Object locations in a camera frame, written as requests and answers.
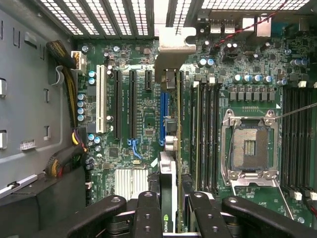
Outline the open black PC case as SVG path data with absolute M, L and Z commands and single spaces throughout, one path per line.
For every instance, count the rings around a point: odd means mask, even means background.
M 159 43 L 159 33 L 171 27 L 176 34 L 192 27 L 194 44 L 201 25 L 212 21 L 228 21 L 227 26 L 212 26 L 208 35 L 217 36 L 215 46 L 245 34 L 256 42 L 272 37 L 273 24 L 296 23 L 307 27 L 317 23 L 317 0 L 36 0 L 53 20 L 68 33 L 72 47 L 67 50 L 61 40 L 47 42 L 49 55 L 60 70 L 67 95 L 70 118 L 69 145 L 53 153 L 40 177 L 60 178 L 77 168 L 85 172 L 86 207 L 88 184 L 86 157 L 88 148 L 79 131 L 77 102 L 78 78 L 86 76 L 88 60 L 83 43 L 96 41 L 152 41 Z M 162 193 L 160 210 L 162 219 Z M 191 230 L 165 233 L 162 238 L 201 238 Z

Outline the blue expansion slot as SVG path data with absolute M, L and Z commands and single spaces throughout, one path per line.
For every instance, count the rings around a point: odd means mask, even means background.
M 159 117 L 159 145 L 163 146 L 165 142 L 165 127 L 164 119 L 168 116 L 168 107 L 169 107 L 169 93 L 161 92 L 160 94 L 160 117 Z

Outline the black plastic shroud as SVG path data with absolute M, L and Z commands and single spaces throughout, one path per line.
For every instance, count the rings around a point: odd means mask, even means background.
M 29 238 L 85 206 L 83 168 L 60 178 L 44 176 L 0 199 L 0 238 Z

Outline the grey power supply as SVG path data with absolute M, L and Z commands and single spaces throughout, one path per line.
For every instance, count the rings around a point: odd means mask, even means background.
M 36 181 L 48 158 L 69 145 L 60 70 L 47 42 L 72 47 L 36 0 L 0 0 L 0 199 Z

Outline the metal socket cover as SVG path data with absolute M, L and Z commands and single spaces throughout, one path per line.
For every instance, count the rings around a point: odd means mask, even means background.
M 264 178 L 253 178 L 253 177 L 246 177 L 246 178 L 238 178 L 237 180 L 233 180 L 233 179 L 230 179 L 229 180 L 229 183 L 231 185 L 231 188 L 232 188 L 232 192 L 234 195 L 236 195 L 236 192 L 235 192 L 235 187 L 236 186 L 243 186 L 243 187 L 247 187 L 249 186 L 250 184 L 252 183 L 255 183 L 257 186 L 261 186 L 261 187 L 275 187 L 278 189 L 282 199 L 283 199 L 283 202 L 284 202 L 284 206 L 285 206 L 285 211 L 286 211 L 286 214 L 289 216 L 290 219 L 294 220 L 294 217 L 293 217 L 293 214 L 290 210 L 290 207 L 283 195 L 283 192 L 281 190 L 281 187 L 279 185 L 279 183 L 277 182 L 276 179 L 269 179 L 269 180 L 266 180 Z

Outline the CPU socket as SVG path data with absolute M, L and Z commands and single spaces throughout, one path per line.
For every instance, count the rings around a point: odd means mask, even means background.
M 255 177 L 266 180 L 279 175 L 279 124 L 275 110 L 264 115 L 224 113 L 220 132 L 220 171 L 226 186 L 230 179 Z

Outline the silver chipset heatsink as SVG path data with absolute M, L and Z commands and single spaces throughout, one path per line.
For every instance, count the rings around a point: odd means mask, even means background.
M 127 201 L 137 192 L 148 190 L 148 175 L 146 169 L 117 169 L 114 172 L 115 195 L 124 197 Z

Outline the thin locking lever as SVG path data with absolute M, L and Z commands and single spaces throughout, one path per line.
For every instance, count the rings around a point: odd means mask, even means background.
M 290 116 L 290 115 L 292 115 L 292 114 L 295 114 L 295 113 L 298 113 L 298 112 L 301 112 L 301 111 L 304 111 L 304 110 L 307 110 L 307 109 L 310 109 L 310 108 L 313 108 L 313 107 L 317 107 L 317 103 L 313 103 L 313 104 L 304 106 L 304 107 L 302 107 L 302 108 L 293 110 L 293 111 L 291 111 L 291 112 L 287 112 L 287 113 L 282 114 L 282 115 L 280 115 L 280 116 L 276 116 L 274 119 L 275 119 L 275 120 L 279 120 L 279 119 L 285 118 L 285 117 L 287 117 L 287 116 Z

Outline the green motherboard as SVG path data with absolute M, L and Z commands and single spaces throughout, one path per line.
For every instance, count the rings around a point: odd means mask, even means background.
M 221 200 L 234 195 L 220 171 L 224 113 L 280 116 L 317 103 L 317 23 L 274 23 L 272 37 L 256 42 L 245 34 L 222 46 L 201 25 L 197 50 L 182 66 L 182 175 L 194 190 Z M 96 41 L 82 44 L 88 60 L 78 78 L 77 118 L 88 148 L 89 204 L 114 191 L 117 169 L 159 172 L 160 85 L 154 61 L 159 43 Z M 106 131 L 96 133 L 96 68 L 106 67 Z M 279 183 L 294 220 L 317 229 L 317 107 L 277 120 Z M 235 187 L 237 196 L 287 216 L 275 187 Z

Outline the white PCI slot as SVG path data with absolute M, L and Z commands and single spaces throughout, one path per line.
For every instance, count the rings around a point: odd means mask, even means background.
M 97 65 L 96 68 L 96 133 L 106 131 L 106 67 Z

